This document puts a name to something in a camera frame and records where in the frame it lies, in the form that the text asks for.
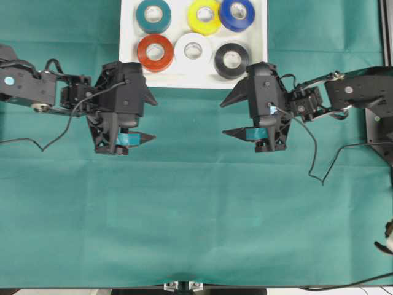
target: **electrical tape roll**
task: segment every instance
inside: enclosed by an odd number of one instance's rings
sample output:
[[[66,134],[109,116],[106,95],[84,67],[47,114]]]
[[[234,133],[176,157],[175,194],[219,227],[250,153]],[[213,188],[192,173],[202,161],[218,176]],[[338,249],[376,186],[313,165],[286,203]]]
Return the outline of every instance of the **electrical tape roll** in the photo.
[[[187,14],[191,30],[204,36],[216,33],[221,27],[219,7],[220,4],[216,0],[195,0]],[[203,12],[207,12],[210,18],[203,20]]]
[[[152,60],[149,58],[147,49],[156,44],[162,46],[163,56],[159,60]],[[151,72],[161,72],[168,68],[174,58],[174,49],[171,41],[161,35],[148,35],[138,44],[138,59]]]
[[[219,17],[228,30],[242,32],[254,22],[255,9],[249,0],[223,0]]]
[[[164,0],[144,0],[136,9],[138,25],[147,34],[166,31],[171,19],[171,8]]]
[[[226,59],[231,58],[236,60],[236,63],[227,66]],[[216,67],[217,73],[226,79],[239,78],[246,72],[246,68],[250,63],[250,56],[247,50],[235,43],[228,43],[221,46],[214,57],[214,66]]]
[[[188,71],[205,67],[213,55],[209,40],[198,33],[189,33],[180,37],[174,51],[176,63]]]

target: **white tape roll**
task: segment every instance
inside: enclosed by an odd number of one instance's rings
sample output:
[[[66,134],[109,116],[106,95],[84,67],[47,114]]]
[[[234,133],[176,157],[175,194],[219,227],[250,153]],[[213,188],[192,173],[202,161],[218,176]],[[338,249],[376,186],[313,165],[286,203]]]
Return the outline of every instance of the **white tape roll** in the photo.
[[[213,49],[209,40],[197,33],[180,37],[174,49],[177,65],[190,71],[205,67],[211,61],[212,55]]]

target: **teal tape roll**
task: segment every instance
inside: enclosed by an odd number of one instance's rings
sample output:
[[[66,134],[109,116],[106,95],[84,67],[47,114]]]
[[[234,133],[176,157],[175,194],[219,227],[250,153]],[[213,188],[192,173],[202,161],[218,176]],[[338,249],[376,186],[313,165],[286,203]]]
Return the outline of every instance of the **teal tape roll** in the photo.
[[[268,130],[266,128],[246,129],[247,140],[261,140],[264,138],[268,138]]]
[[[161,34],[171,24],[171,8],[164,0],[144,0],[136,9],[136,19],[147,34]]]
[[[141,135],[139,133],[119,133],[116,144],[118,146],[140,146]]]

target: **blue tape roll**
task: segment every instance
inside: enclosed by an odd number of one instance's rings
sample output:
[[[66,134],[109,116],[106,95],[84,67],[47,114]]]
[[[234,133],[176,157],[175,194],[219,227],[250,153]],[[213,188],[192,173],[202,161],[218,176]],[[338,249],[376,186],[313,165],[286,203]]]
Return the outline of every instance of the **blue tape roll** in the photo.
[[[246,129],[246,140],[262,140],[264,138],[268,138],[268,130],[266,128]]]
[[[149,21],[147,16],[150,13],[157,18]],[[136,19],[147,34],[161,34],[171,24],[171,8],[164,0],[144,0],[136,9]]]
[[[139,133],[119,133],[116,144],[118,146],[140,146],[141,135]]]
[[[228,30],[242,32],[255,20],[255,9],[249,0],[224,0],[219,17]]]

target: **yellow tape roll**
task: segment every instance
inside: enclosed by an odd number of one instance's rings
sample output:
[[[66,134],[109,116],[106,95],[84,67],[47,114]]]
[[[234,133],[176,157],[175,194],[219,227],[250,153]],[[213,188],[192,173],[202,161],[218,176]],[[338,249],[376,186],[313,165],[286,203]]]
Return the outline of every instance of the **yellow tape roll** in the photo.
[[[191,30],[205,36],[217,32],[221,26],[219,7],[216,0],[195,0],[187,14]]]

